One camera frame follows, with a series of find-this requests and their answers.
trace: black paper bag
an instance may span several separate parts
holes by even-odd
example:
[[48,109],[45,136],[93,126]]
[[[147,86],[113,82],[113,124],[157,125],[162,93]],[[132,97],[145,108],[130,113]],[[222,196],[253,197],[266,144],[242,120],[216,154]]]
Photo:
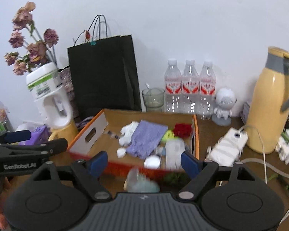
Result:
[[68,57],[80,117],[103,108],[141,110],[131,35],[70,47]]

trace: brown tabletop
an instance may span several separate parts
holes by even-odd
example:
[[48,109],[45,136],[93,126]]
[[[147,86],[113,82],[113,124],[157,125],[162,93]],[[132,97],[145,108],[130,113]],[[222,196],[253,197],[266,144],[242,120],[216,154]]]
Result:
[[[214,146],[220,137],[224,136],[230,127],[239,129],[243,125],[240,118],[232,118],[232,124],[228,127],[217,126],[211,120],[202,121],[198,119],[199,128],[199,150],[200,159],[204,160],[207,152],[208,146]],[[252,151],[247,146],[243,149],[241,160],[245,158],[259,158],[263,159],[261,154]],[[281,171],[289,174],[289,164],[285,165],[284,162],[279,160],[279,156],[276,152],[266,155],[266,161]],[[59,157],[55,159],[56,165],[66,165],[70,162],[67,154],[60,154]],[[264,166],[259,163],[247,163],[247,166],[252,169],[252,171],[260,178],[264,179]],[[267,169],[267,177],[269,178],[274,172],[271,169]],[[15,177],[12,180],[12,188],[17,187],[21,184],[28,176],[25,177]],[[100,182],[105,186],[113,195],[116,192],[123,190],[125,178],[118,178],[109,175],[102,175]],[[268,186],[272,188],[283,200],[285,205],[285,212],[289,208],[289,193],[281,187],[276,179],[268,182]],[[289,231],[289,217],[278,227],[278,231]]]

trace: white canister with green label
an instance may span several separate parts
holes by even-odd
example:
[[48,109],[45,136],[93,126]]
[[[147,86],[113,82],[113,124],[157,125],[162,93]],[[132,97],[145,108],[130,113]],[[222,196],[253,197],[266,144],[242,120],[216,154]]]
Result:
[[42,120],[49,127],[60,129],[71,122],[72,107],[53,62],[28,74],[26,82]]

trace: yellow mug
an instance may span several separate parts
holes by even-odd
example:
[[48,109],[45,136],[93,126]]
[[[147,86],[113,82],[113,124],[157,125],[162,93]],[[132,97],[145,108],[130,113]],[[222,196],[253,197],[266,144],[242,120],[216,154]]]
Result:
[[52,134],[50,135],[48,139],[49,141],[52,141],[58,138],[64,138],[65,140],[67,140],[68,145],[70,145],[71,142],[76,137],[76,135],[78,135],[78,129],[76,127],[74,120],[71,121],[71,123],[64,128],[60,128],[60,129],[51,128],[50,131],[52,132]]

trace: flower bouquet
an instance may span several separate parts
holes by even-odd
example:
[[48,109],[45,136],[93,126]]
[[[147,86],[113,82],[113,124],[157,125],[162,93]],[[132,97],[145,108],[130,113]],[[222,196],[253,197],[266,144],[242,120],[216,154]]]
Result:
[[[32,18],[32,12],[35,9],[33,2],[27,2],[21,7],[12,20],[13,33],[9,39],[12,48],[24,47],[26,54],[21,56],[19,52],[7,53],[4,58],[10,66],[14,64],[13,73],[23,75],[25,72],[32,72],[32,69],[41,67],[42,65],[53,62],[57,66],[55,45],[58,43],[58,35],[53,29],[46,29],[43,38],[39,34]],[[30,33],[30,37],[34,43],[28,43],[22,36],[21,30],[26,29]]]

